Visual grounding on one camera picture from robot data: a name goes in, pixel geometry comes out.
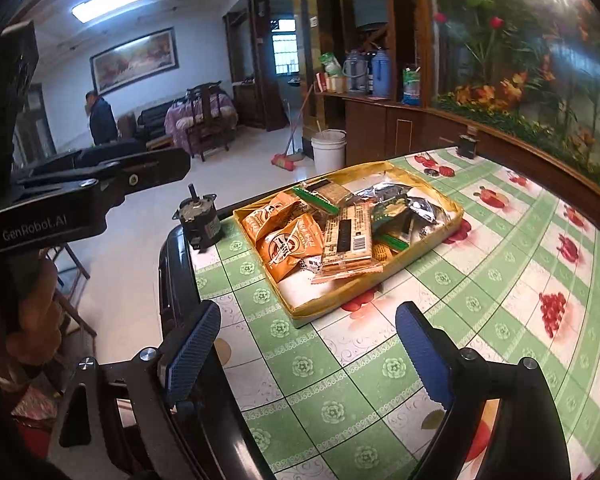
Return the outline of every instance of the dark jacket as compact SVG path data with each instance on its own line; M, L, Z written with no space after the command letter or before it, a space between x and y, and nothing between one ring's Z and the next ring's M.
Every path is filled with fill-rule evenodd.
M102 97L98 97L93 107L91 107L89 128L96 146L118 138L118 127L116 126L116 120L113 118L111 106Z

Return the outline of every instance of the white bucket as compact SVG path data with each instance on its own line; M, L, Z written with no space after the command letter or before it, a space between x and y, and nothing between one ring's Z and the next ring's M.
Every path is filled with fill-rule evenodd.
M344 147L347 134L342 130L324 130L311 139L314 149L315 171L317 174L341 170L344 164Z

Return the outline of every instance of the blue thermos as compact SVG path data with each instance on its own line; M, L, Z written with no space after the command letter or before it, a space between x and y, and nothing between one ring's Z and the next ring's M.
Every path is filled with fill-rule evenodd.
M389 97L391 94L391 62L386 51L380 49L374 56L374 97Z

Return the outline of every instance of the broom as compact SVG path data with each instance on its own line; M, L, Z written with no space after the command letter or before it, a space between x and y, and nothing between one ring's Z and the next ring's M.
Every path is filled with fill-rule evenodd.
M304 107L306 106L307 102L309 101L309 95L311 95L312 91L314 91L314 85L311 85L311 88L309 88L309 91L306 93L306 96L304 97L304 102L302 102L302 107L300 108L300 111L298 112L298 116L296 117L296 122L294 124L292 124L291 135L289 135L289 140L286 143L285 152L284 153L276 153L273 156L273 158L271 159L271 163L274 166L283 168L284 170L287 170L287 171L294 170L293 159L297 158L298 156L295 153L293 153L291 155L287 155L286 152L289 151L289 146L291 146L291 141L294 138L296 128L298 127L298 124L300 123L300 117L302 116L302 111L304 110Z

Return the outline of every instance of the screw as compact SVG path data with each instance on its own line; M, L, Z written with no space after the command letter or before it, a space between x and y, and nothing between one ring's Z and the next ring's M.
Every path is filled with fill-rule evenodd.
M96 365L96 359L93 357L85 357L78 363L80 370L86 370L87 368L93 368Z
M532 357L525 357L524 359L522 359L522 364L525 366L525 368L528 368L529 370L535 370L536 368L538 368L538 361L536 361Z
M460 355L467 361L473 361L478 357L478 352L476 352L473 348L461 348Z
M140 351L140 358L142 359L142 361L150 361L155 357L157 353L158 351L155 348L149 346L148 348L145 348Z

